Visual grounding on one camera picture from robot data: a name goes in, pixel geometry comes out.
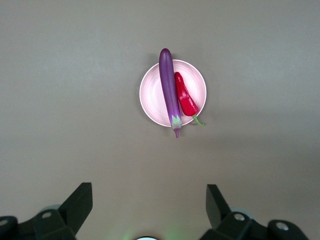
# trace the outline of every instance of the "eggplant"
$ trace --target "eggplant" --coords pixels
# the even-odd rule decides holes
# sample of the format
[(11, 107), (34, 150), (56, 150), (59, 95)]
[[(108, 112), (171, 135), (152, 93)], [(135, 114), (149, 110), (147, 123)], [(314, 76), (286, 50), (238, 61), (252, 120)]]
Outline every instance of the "eggplant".
[(182, 118), (177, 96), (174, 63), (172, 61), (171, 53), (167, 48), (162, 49), (160, 52), (159, 73), (169, 121), (175, 136), (178, 138), (182, 127)]

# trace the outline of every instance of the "pink bowl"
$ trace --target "pink bowl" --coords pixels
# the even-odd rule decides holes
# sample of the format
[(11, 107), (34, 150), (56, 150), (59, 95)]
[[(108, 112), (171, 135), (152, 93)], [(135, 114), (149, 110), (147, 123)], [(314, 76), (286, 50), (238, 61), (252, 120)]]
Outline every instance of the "pink bowl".
[[(181, 60), (173, 60), (174, 72), (180, 72), (184, 84), (199, 111), (201, 113), (207, 98), (206, 83), (200, 72), (190, 63)], [(151, 67), (144, 75), (140, 85), (140, 103), (145, 114), (155, 123), (165, 127), (171, 127), (168, 118), (164, 94), (162, 92), (159, 63)], [(181, 110), (182, 125), (192, 122), (191, 116), (186, 116)]]

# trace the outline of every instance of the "purple eggplant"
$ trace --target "purple eggplant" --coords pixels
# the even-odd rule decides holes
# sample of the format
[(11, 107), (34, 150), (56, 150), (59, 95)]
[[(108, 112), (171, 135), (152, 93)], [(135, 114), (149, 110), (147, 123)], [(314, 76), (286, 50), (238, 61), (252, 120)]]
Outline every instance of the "purple eggplant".
[(159, 72), (164, 101), (166, 110), (168, 112), (170, 124), (173, 128), (173, 131), (175, 132), (175, 136), (178, 138), (179, 131), (182, 127), (182, 118), (177, 96), (174, 63), (172, 61), (170, 51), (166, 48), (162, 49), (162, 51), (160, 52)]

